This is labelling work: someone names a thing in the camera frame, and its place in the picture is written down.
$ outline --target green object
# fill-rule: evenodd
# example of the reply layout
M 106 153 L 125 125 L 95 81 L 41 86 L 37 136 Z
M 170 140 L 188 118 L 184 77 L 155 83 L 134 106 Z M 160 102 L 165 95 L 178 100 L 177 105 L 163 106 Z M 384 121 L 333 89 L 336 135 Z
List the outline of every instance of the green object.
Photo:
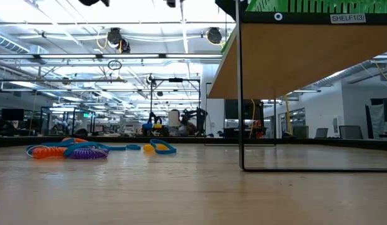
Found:
M 251 0 L 246 11 L 281 13 L 387 13 L 387 0 Z

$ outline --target shelf label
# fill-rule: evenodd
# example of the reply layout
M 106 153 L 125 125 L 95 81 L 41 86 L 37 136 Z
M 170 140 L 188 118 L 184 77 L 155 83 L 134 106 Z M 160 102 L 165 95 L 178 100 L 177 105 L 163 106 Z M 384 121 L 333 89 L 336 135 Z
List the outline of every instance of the shelf label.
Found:
M 366 15 L 364 13 L 354 14 L 331 14 L 331 23 L 344 24 L 344 23 L 365 23 Z

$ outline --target purple coiled cord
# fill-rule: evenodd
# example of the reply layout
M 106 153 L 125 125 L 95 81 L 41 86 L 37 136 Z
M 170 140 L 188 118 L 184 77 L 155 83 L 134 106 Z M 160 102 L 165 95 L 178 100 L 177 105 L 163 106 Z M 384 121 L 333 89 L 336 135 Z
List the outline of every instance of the purple coiled cord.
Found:
M 69 156 L 71 159 L 106 159 L 108 149 L 82 147 L 75 149 Z

